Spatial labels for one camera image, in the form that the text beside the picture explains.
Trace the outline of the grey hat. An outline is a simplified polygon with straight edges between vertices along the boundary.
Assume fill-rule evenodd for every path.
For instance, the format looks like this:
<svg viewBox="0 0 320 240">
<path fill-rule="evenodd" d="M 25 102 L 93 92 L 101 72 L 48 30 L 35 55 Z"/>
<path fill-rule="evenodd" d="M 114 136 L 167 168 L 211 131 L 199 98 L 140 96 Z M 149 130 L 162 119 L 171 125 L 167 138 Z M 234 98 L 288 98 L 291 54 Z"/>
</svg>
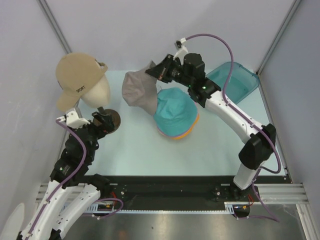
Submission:
<svg viewBox="0 0 320 240">
<path fill-rule="evenodd" d="M 122 83 L 122 97 L 130 107 L 139 107 L 153 116 L 158 106 L 157 79 L 148 75 L 146 70 L 155 67 L 151 60 L 138 71 L 128 71 Z"/>
</svg>

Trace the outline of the teal hat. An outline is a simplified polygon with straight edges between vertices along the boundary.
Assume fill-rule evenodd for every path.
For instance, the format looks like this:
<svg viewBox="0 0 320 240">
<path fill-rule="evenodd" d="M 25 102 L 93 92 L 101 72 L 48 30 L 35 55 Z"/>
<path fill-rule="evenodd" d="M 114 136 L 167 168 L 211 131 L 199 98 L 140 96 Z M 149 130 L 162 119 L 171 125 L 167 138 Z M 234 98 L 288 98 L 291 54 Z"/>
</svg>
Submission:
<svg viewBox="0 0 320 240">
<path fill-rule="evenodd" d="M 172 87 L 158 92 L 157 109 L 153 119 L 161 130 L 190 126 L 197 115 L 195 102 L 180 88 Z"/>
</svg>

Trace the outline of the purple hat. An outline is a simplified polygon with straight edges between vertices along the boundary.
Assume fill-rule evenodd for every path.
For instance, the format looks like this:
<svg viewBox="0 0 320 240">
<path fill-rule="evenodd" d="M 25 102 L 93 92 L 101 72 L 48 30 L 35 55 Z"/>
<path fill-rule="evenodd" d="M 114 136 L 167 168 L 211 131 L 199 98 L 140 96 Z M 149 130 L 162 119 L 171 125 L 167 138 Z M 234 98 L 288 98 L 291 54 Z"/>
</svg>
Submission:
<svg viewBox="0 0 320 240">
<path fill-rule="evenodd" d="M 164 133 L 163 131 L 161 131 L 158 127 L 157 127 L 157 131 L 158 131 L 161 135 L 163 135 L 163 136 L 165 136 L 165 137 L 174 137 L 174 136 L 178 136 L 178 135 L 182 134 L 182 133 L 180 133 L 180 134 L 178 134 L 178 135 L 170 136 L 170 135 L 167 135 L 166 133 Z"/>
</svg>

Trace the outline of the tan baseball cap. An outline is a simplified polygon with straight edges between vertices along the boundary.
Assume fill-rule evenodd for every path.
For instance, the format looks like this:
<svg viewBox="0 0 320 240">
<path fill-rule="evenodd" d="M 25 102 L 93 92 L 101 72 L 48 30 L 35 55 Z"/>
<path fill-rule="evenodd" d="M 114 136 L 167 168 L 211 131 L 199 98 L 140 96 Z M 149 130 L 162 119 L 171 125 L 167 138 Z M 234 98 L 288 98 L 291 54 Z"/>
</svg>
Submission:
<svg viewBox="0 0 320 240">
<path fill-rule="evenodd" d="M 57 108 L 66 112 L 89 92 L 104 76 L 108 66 L 83 52 L 72 52 L 58 62 L 55 76 L 62 94 L 56 102 Z"/>
</svg>

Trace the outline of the yellow bucket hat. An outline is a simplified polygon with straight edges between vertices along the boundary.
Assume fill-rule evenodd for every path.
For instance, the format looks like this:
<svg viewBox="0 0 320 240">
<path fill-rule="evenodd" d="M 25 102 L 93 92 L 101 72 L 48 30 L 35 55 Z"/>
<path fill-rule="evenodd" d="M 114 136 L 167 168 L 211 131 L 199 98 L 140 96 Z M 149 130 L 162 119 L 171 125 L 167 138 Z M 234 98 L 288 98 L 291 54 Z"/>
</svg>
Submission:
<svg viewBox="0 0 320 240">
<path fill-rule="evenodd" d="M 195 119 L 195 121 L 194 121 L 194 123 L 191 125 L 191 127 L 187 131 L 185 131 L 184 133 L 181 133 L 181 134 L 179 134 L 177 136 L 169 136 L 169 138 L 173 139 L 173 140 L 180 140 L 180 139 L 185 138 L 186 136 L 188 136 L 193 131 L 194 127 L 196 126 L 196 124 L 199 121 L 199 118 L 200 118 L 200 115 L 198 114 L 196 119 Z"/>
</svg>

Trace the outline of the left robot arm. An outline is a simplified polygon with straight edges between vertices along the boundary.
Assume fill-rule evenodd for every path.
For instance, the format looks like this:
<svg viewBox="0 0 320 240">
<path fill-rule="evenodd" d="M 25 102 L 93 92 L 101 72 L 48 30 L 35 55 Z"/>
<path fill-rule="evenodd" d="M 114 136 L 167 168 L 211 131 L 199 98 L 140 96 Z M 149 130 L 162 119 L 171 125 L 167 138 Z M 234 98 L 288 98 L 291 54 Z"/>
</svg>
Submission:
<svg viewBox="0 0 320 240">
<path fill-rule="evenodd" d="M 119 113 L 113 109 L 99 108 L 92 113 L 92 117 L 92 120 L 87 120 L 72 108 L 56 119 L 56 123 L 65 128 L 69 136 L 50 174 L 50 181 L 36 213 L 18 233 L 17 239 L 62 240 L 90 205 L 111 195 L 109 180 L 95 174 L 80 194 L 65 206 L 94 161 L 99 148 L 98 141 L 115 132 L 121 124 Z"/>
</svg>

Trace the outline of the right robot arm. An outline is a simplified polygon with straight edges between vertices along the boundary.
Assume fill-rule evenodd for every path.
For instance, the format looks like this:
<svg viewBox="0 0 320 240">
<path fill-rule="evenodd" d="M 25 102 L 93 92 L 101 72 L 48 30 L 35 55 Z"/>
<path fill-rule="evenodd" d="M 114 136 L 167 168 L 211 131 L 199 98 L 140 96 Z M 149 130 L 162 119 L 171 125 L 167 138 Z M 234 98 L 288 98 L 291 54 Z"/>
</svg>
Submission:
<svg viewBox="0 0 320 240">
<path fill-rule="evenodd" d="M 220 117 L 239 136 L 244 146 L 238 154 L 241 164 L 230 194 L 242 201 L 265 161 L 275 152 L 276 128 L 271 123 L 259 123 L 234 105 L 221 88 L 206 77 L 205 63 L 198 53 L 186 54 L 183 61 L 168 54 L 161 63 L 145 72 L 163 83 L 175 81 L 187 87 L 194 102 Z"/>
</svg>

